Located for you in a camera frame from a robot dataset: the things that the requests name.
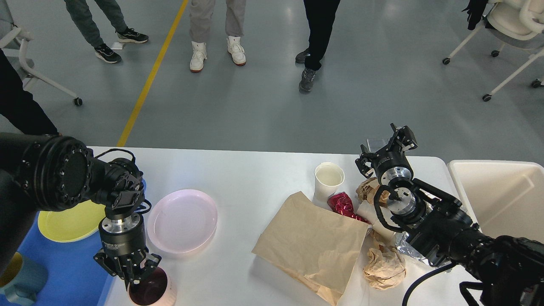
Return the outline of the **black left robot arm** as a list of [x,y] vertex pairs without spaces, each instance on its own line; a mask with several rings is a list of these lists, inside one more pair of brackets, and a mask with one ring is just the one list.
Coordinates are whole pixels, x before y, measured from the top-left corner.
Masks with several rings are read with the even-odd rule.
[[95,261],[125,286],[148,279],[161,256],[146,246],[138,208],[146,203],[136,158],[104,162],[73,137],[1,133],[1,271],[39,211],[61,212],[91,200],[105,207]]

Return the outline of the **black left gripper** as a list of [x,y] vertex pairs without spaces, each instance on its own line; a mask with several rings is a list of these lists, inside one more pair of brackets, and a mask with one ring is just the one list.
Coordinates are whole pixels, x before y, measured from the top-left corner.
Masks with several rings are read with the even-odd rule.
[[146,245],[145,223],[138,212],[108,212],[98,227],[102,247],[94,260],[111,276],[141,285],[157,269],[161,256]]

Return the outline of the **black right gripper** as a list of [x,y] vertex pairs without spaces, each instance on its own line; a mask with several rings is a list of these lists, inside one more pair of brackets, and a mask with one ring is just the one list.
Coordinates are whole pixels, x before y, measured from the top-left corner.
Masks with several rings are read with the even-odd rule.
[[414,172],[406,158],[406,151],[418,148],[413,131],[407,126],[397,127],[390,124],[393,136],[385,146],[385,151],[371,152],[365,145],[360,145],[361,154],[355,160],[359,172],[365,178],[376,176],[380,185],[394,186],[401,180],[411,181]]

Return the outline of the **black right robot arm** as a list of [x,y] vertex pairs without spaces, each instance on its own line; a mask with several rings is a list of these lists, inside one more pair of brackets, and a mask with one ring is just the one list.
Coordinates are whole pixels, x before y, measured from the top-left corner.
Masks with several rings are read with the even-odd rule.
[[384,147],[371,152],[362,144],[355,163],[363,176],[378,180],[373,206],[379,222],[387,230],[407,233],[408,244],[435,267],[410,285],[402,304],[408,304],[420,283],[460,265],[476,279],[459,284],[469,306],[478,305],[471,290],[482,291],[484,306],[542,306],[543,244],[483,234],[459,199],[415,178],[405,152],[416,149],[417,140],[408,126],[391,128]]

